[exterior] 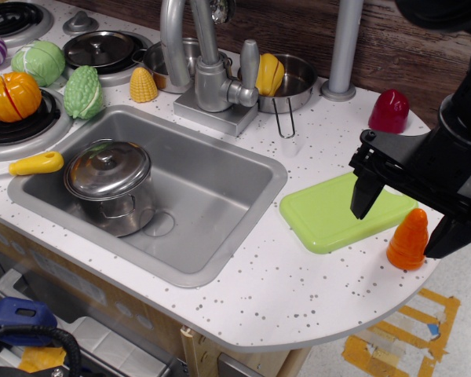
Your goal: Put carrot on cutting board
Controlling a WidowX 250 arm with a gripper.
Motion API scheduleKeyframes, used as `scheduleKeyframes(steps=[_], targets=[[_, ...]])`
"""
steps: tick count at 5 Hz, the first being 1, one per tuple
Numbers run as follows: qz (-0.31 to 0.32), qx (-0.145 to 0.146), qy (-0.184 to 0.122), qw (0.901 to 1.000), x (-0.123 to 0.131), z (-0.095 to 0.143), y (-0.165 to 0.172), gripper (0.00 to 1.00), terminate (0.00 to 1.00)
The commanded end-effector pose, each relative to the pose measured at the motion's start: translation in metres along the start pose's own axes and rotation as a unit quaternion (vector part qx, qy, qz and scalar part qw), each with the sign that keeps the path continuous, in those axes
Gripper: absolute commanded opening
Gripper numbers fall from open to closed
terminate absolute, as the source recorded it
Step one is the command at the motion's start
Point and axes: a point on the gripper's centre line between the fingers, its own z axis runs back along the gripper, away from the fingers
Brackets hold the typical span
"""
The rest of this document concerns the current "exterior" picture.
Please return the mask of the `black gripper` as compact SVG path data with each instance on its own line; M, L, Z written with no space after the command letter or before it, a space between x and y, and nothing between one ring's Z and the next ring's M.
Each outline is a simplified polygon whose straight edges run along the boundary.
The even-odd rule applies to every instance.
M357 219L388 185L444 216L426 257L444 258L471 243L471 98L446 97L426 134L365 130L360 142L349 163L357 176L350 206Z

